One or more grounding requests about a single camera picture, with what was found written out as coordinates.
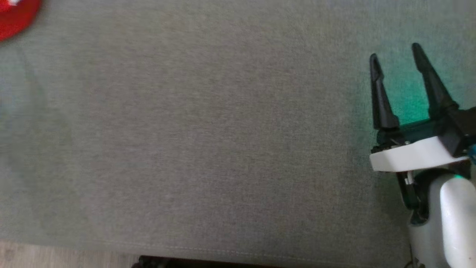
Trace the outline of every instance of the wooden floor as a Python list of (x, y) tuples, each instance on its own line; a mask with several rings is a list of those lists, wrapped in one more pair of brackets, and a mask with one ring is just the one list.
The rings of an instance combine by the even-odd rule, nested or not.
[(138, 256), (0, 241), (0, 268), (130, 268)]

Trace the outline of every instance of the red object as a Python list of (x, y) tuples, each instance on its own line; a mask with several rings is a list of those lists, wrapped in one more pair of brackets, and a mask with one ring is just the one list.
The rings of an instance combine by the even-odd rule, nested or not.
[(17, 5), (10, 2), (0, 0), (0, 41), (27, 28), (41, 5), (41, 0), (20, 0)]

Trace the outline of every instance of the gray fabric surface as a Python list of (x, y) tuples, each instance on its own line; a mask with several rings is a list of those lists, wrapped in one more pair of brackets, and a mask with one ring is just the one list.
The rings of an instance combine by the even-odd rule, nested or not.
[(426, 116), (420, 42), (476, 97), (475, 4), (48, 0), (0, 43), (0, 238), (288, 267), (402, 267), (368, 58)]

